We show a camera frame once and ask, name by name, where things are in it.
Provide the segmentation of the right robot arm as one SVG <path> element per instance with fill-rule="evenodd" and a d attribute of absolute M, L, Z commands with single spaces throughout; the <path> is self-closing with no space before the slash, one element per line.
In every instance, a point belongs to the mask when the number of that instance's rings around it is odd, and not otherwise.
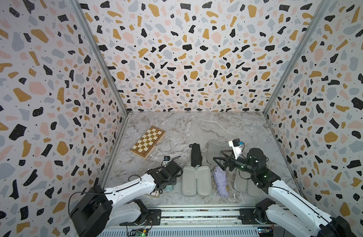
<path fill-rule="evenodd" d="M 254 218 L 259 224 L 272 222 L 296 237 L 352 237 L 350 224 L 341 216 L 332 217 L 315 207 L 290 188 L 277 174 L 267 167 L 267 157 L 259 148 L 251 148 L 241 156 L 239 147 L 231 155 L 213 160 L 222 169 L 237 169 L 250 174 L 255 186 L 268 194 L 255 205 Z"/>

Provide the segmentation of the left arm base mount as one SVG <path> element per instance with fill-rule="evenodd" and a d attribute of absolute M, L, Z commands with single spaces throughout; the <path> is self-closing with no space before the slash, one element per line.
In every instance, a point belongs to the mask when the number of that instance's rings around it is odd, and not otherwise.
<path fill-rule="evenodd" d="M 124 222 L 120 226 L 159 226 L 162 217 L 161 209 L 149 209 L 147 212 L 141 213 L 140 216 L 132 222 Z"/>

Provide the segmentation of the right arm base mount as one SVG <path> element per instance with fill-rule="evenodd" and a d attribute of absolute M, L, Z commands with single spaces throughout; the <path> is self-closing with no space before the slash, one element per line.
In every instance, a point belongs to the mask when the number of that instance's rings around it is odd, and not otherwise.
<path fill-rule="evenodd" d="M 264 225 L 267 224 L 265 219 L 260 219 L 256 214 L 255 208 L 241 208 L 239 209 L 239 217 L 238 219 L 242 222 L 243 225 L 255 225 L 260 224 Z"/>

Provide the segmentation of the mint green zippered sleeve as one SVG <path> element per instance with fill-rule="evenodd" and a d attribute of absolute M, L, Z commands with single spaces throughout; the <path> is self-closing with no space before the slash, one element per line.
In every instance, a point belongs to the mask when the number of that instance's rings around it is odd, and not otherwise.
<path fill-rule="evenodd" d="M 182 194 L 187 197 L 199 195 L 207 197 L 212 194 L 211 170 L 208 166 L 185 166 L 182 174 Z"/>

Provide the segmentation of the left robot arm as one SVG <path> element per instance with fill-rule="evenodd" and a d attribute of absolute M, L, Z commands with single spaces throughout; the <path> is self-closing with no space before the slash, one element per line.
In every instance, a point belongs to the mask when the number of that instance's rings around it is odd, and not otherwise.
<path fill-rule="evenodd" d="M 171 160 L 165 166 L 150 169 L 120 186 L 103 189 L 96 185 L 87 192 L 81 192 L 82 199 L 69 210 L 78 236 L 96 237 L 108 226 L 154 223 L 140 197 L 154 192 L 162 193 L 182 174 L 182 168 Z"/>

